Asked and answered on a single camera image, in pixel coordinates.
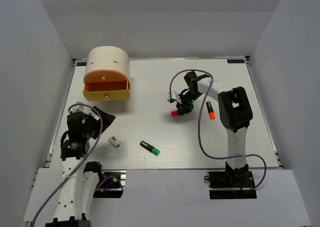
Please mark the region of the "pink cap black highlighter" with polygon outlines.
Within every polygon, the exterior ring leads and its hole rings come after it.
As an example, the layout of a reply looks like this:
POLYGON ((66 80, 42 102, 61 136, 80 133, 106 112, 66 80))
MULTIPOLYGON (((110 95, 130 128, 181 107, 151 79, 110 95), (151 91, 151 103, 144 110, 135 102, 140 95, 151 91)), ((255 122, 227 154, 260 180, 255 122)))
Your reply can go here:
POLYGON ((178 113, 178 110, 173 110, 172 112, 171 112, 171 115, 174 117, 174 116, 178 116, 179 115, 179 113, 178 113))

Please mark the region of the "orange cap black highlighter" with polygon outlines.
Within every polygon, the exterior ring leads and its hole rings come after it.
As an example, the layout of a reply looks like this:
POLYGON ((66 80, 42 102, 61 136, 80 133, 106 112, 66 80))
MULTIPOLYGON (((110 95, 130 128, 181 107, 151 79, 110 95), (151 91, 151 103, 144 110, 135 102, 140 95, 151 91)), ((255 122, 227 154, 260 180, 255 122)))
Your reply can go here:
POLYGON ((215 115, 213 106, 212 106, 212 104, 211 104, 210 101, 207 101, 207 102, 206 102, 206 107, 207 107, 207 111, 208 111, 209 118, 210 118, 211 120, 215 120, 215 119, 216 119, 216 115, 215 115))

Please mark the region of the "cream cylindrical desk organizer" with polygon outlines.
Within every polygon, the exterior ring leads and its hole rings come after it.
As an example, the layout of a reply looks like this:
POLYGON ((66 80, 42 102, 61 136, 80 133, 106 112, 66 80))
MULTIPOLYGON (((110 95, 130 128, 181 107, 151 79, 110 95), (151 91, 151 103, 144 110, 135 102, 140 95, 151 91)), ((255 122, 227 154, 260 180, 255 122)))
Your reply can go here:
POLYGON ((130 59, 115 46, 99 46, 89 52, 83 77, 83 95, 89 102, 128 100, 130 59))

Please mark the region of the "green cap black highlighter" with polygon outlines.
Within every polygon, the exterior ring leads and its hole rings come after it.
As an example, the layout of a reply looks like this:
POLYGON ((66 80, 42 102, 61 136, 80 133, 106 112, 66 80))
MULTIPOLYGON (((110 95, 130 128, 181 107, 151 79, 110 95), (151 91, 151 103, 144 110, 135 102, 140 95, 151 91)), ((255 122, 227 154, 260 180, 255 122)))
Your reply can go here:
POLYGON ((147 151, 149 151, 150 153, 152 153, 155 156, 158 156, 160 154, 160 150, 155 148, 154 146, 150 145, 149 143, 145 142, 145 141, 141 141, 140 142, 140 146, 143 147, 144 149, 146 149, 147 151))

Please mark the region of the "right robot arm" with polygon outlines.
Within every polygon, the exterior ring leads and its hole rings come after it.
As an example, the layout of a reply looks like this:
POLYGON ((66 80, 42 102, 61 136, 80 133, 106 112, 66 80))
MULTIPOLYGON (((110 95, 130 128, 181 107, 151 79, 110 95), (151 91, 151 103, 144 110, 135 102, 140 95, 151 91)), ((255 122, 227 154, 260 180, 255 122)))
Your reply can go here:
POLYGON ((246 160, 246 134, 253 112, 248 96, 243 87, 226 87, 214 81, 213 76, 204 71, 197 75, 190 71, 184 76, 188 88, 175 95, 177 110, 171 115, 182 116, 192 112, 194 101, 204 95, 197 121, 198 144, 203 154, 213 160, 225 160, 225 171, 217 180, 227 187, 236 187, 243 182, 249 172, 246 160), (210 97, 218 102, 219 118, 227 133, 228 154, 225 157, 215 157, 207 154, 201 141, 201 116, 206 102, 210 97))

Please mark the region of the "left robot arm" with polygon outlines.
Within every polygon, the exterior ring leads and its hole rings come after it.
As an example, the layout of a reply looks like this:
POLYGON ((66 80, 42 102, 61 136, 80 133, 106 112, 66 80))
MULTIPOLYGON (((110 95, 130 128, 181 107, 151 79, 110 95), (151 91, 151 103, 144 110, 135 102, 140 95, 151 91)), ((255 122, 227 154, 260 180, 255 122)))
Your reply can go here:
POLYGON ((67 131, 60 139, 62 181, 58 204, 47 227, 90 227, 89 211, 96 187, 105 183, 106 174, 98 161, 87 161, 93 151, 90 140, 98 141, 115 116, 93 106, 90 113, 83 103, 74 104, 67 115, 67 131))

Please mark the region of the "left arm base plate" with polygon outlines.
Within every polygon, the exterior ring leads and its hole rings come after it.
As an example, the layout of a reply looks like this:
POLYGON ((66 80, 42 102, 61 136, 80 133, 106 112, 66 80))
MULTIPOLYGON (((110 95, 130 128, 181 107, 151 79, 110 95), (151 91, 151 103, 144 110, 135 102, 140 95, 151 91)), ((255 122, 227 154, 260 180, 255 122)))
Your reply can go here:
POLYGON ((96 199, 119 199, 126 185, 126 170, 104 170, 102 182, 93 194, 96 199))

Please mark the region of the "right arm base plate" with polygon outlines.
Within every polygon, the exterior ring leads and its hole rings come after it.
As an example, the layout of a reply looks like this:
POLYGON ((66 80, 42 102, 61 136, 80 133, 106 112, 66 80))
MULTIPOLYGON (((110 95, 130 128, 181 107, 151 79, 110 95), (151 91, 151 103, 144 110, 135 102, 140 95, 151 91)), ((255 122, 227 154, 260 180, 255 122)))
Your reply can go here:
POLYGON ((224 171, 211 171, 203 177, 208 182, 211 200, 249 200, 257 199, 254 177, 251 171, 240 177, 235 184, 227 183, 224 171))

